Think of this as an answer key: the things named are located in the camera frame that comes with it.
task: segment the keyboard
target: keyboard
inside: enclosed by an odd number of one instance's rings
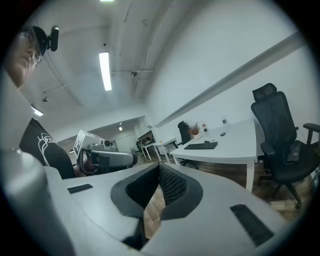
[[[189,144],[184,149],[185,150],[213,150],[217,146],[218,142],[210,143],[199,143],[199,144]]]

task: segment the white desk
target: white desk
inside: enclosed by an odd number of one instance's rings
[[[166,152],[165,146],[168,145],[168,144],[170,144],[170,143],[172,143],[172,142],[175,142],[175,141],[176,141],[176,138],[172,138],[172,139],[167,140],[167,141],[165,141],[165,142],[155,143],[155,144],[153,145],[154,150],[155,150],[155,152],[156,152],[156,155],[158,156],[160,162],[161,162],[161,158],[160,158],[160,156],[159,156],[159,154],[158,154],[157,148],[158,148],[158,147],[161,147],[161,148],[162,148],[162,151],[163,151],[163,153],[164,153],[164,156],[165,156],[166,161],[167,161],[168,163],[170,163],[170,160],[169,160],[168,154],[167,154],[167,152]]]
[[[148,152],[148,149],[147,149],[147,148],[150,147],[150,146],[153,146],[154,144],[156,144],[156,143],[154,142],[154,143],[150,143],[150,144],[148,144],[148,145],[143,145],[143,146],[141,146],[141,150],[142,150],[142,153],[143,153],[144,157],[146,158],[146,155],[145,155],[145,152],[144,152],[143,149],[145,149],[145,151],[146,151],[146,153],[147,153],[150,161],[151,161],[151,157],[150,157],[150,155],[149,155],[149,152]]]
[[[178,158],[219,164],[246,164],[246,189],[250,192],[254,184],[255,160],[257,159],[256,129],[253,120],[228,124],[224,127],[202,132],[199,139],[192,139],[183,146],[170,152],[174,162]],[[216,140],[215,149],[184,149],[189,144]]]

